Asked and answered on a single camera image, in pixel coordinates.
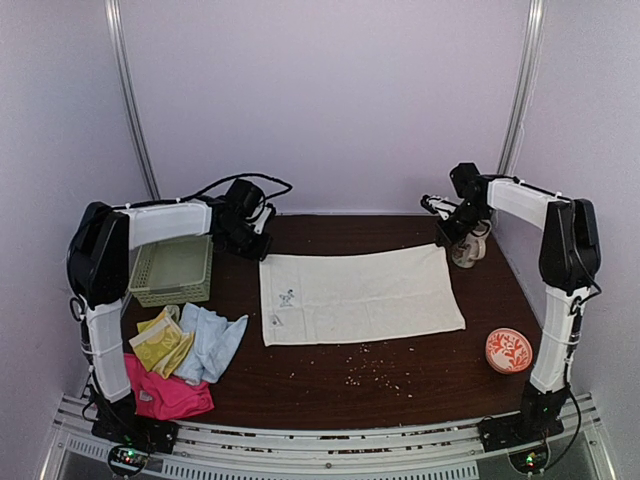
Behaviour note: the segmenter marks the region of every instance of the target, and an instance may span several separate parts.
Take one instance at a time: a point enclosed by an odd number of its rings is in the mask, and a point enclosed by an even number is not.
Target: pink cloth
[[[147,372],[135,355],[124,355],[131,387],[136,394],[136,413],[156,420],[177,420],[213,410],[209,384],[197,387],[184,380],[167,380],[154,372]]]

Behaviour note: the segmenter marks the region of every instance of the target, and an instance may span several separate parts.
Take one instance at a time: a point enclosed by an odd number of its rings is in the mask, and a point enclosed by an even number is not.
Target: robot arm
[[[108,401],[116,402],[131,390],[120,333],[129,252],[172,238],[211,235],[230,253],[263,260],[271,245],[263,229],[274,214],[262,190],[246,180],[236,180],[217,198],[117,209],[94,202],[87,207],[70,245],[67,273],[82,320],[83,352]]]
[[[580,339],[584,303],[600,267],[593,205],[588,200],[551,194],[515,178],[480,175],[472,163],[454,168],[451,179],[462,198],[460,205],[433,196],[425,196],[421,202],[441,217],[436,233],[438,245],[464,248],[468,243],[484,241],[472,232],[494,211],[515,215],[543,232],[539,269],[546,284],[546,317],[538,358],[512,429],[520,440],[537,439],[540,432],[557,428],[556,419],[568,398],[570,367]],[[496,448],[504,446],[508,446],[505,441],[498,441]]]

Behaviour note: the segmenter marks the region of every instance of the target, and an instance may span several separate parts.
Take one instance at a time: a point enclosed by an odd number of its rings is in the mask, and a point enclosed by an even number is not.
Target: red bowl
[[[498,328],[487,337],[485,355],[496,372],[509,375],[529,368],[533,361],[533,348],[527,337],[520,332],[511,328]]]

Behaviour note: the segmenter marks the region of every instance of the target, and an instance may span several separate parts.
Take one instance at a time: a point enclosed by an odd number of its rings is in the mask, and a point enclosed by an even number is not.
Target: white wall
[[[129,0],[163,196],[262,171],[286,212],[417,212],[449,170],[495,171],[527,0]]]
[[[625,473],[640,445],[640,3],[548,2],[539,77],[515,173],[593,201],[604,294],[589,303],[574,383],[594,394]],[[500,244],[539,316],[540,235],[501,217]]]
[[[33,478],[86,372],[66,247],[86,204],[146,197],[104,2],[0,0],[0,465]]]

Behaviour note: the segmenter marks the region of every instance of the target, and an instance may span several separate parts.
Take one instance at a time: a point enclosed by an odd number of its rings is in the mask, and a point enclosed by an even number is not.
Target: wooden table
[[[431,243],[435,218],[288,216],[276,217],[268,231],[274,237],[272,253],[363,254]],[[486,258],[474,268],[449,268],[466,330],[366,345],[266,348],[257,263],[215,256],[211,298],[202,306],[229,319],[248,314],[249,327],[231,366],[210,386],[215,410],[189,420],[343,429],[430,424],[517,410],[529,372],[496,373],[484,358],[484,343],[492,330],[506,326],[524,333],[537,352],[540,327],[492,238]],[[124,315],[124,337],[131,338],[136,322],[160,310],[143,309],[133,299]]]

